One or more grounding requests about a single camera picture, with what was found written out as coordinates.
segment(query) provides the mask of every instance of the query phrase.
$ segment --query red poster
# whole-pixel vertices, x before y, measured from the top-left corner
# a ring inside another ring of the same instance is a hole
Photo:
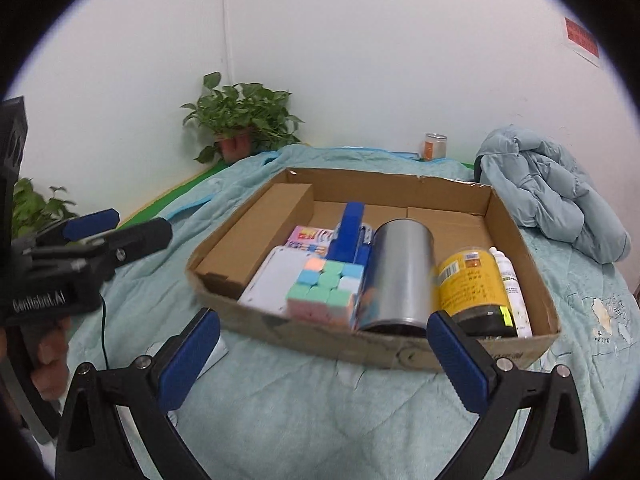
[[[593,37],[593,34],[569,18],[565,18],[564,20],[566,21],[566,34],[568,38],[574,43],[580,45],[587,52],[590,52],[595,57],[600,58],[598,44],[596,43],[596,39]]]

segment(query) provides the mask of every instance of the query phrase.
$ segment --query open cardboard tray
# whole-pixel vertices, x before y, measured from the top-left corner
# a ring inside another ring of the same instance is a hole
[[[520,368],[538,359],[560,333],[558,314],[520,231],[490,186],[431,176],[350,170],[287,169],[243,203],[193,252],[187,277],[228,330],[267,343],[363,365],[440,370],[426,339],[354,332],[267,314],[236,300],[268,253],[296,225],[334,228],[347,202],[366,204],[363,222],[377,229],[396,218],[426,225],[436,263],[470,246],[498,247],[513,263],[533,338],[482,340],[494,357]]]

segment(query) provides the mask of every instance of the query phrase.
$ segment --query black cable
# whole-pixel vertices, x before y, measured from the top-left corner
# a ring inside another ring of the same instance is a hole
[[[107,305],[104,303],[104,298],[100,297],[102,300],[102,328],[100,329],[100,342],[102,343],[102,355],[104,355],[104,365],[106,369],[109,369],[109,360],[107,359],[107,349],[104,347],[104,325],[107,322]]]

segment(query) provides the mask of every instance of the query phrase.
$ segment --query pastel puzzle cube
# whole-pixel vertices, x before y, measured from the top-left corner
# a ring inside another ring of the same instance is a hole
[[[287,293],[289,317],[351,327],[363,273],[359,265],[310,258]]]

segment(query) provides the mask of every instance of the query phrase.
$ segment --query human hand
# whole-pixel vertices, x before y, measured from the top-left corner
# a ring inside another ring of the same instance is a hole
[[[38,345],[37,354],[40,363],[31,373],[31,381],[44,400],[59,399],[65,392],[69,377],[69,368],[66,366],[68,344],[66,343],[65,330],[68,330],[69,327],[71,327],[70,318],[59,320],[58,326],[47,333]],[[4,329],[0,328],[0,360],[5,356],[6,334]],[[15,418],[17,410],[11,398],[5,392],[2,393],[2,400]]]

